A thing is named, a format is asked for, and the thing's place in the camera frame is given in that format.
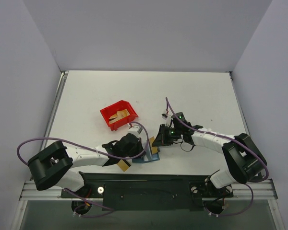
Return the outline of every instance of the black mounting plate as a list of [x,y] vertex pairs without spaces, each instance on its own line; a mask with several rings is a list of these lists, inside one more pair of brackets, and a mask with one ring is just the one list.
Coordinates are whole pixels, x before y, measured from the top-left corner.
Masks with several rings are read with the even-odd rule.
[[[103,198],[103,205],[114,210],[203,210],[202,198],[216,198],[221,192],[207,190],[205,175],[156,175],[83,173],[90,198]],[[104,193],[97,189],[104,187]],[[65,191],[62,198],[73,198]]]

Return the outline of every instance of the red plastic container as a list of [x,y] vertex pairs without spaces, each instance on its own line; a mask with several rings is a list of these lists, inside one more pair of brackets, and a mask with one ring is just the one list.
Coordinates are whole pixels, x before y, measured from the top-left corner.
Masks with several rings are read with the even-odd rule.
[[[112,124],[109,124],[109,118],[116,114],[117,111],[121,111],[127,109],[129,112],[129,116],[122,118]],[[106,121],[107,125],[110,127],[111,131],[117,130],[119,127],[133,121],[135,118],[139,117],[134,109],[131,107],[130,103],[124,100],[116,102],[102,110],[100,110],[101,115],[103,116],[104,120]]]

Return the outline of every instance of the white tabletop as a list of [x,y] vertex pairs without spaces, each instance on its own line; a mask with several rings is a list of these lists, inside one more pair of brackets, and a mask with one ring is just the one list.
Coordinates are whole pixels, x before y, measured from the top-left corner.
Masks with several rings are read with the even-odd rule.
[[[168,97],[174,111],[183,112],[192,125],[238,135],[245,132],[228,73],[69,71],[50,137],[95,147],[119,140],[127,125],[111,131],[99,110],[120,100],[130,102],[149,136],[164,123],[161,113]],[[132,164],[123,172],[117,165],[85,166],[86,173],[147,173],[210,175],[226,169],[224,156],[203,147],[184,152],[179,145],[161,147],[160,160]]]

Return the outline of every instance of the yellow object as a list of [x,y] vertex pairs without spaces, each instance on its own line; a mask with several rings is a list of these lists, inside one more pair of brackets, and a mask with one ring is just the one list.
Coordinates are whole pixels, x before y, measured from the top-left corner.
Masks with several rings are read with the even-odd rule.
[[116,114],[112,115],[109,118],[109,124],[113,124],[114,122],[121,120],[122,118],[127,117],[129,115],[130,115],[130,113],[128,112],[127,109],[117,111]]
[[126,160],[120,160],[117,165],[120,167],[120,169],[122,169],[124,172],[129,169],[129,167],[131,166],[131,164],[129,164],[128,161]]
[[151,137],[149,139],[149,144],[150,144],[150,149],[152,151],[152,154],[156,154],[158,152],[158,147],[152,147],[154,140],[155,140],[155,137]]

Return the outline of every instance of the white wall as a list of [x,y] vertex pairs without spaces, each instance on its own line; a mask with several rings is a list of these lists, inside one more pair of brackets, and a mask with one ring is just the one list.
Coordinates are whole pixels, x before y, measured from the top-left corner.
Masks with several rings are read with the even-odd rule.
[[[17,145],[45,132],[60,70],[21,0],[0,0],[0,230],[9,229],[29,170]],[[40,143],[24,148],[26,159]]]
[[273,0],[233,71],[250,133],[268,162],[288,229],[288,0]]
[[24,0],[62,70],[231,71],[271,0]]

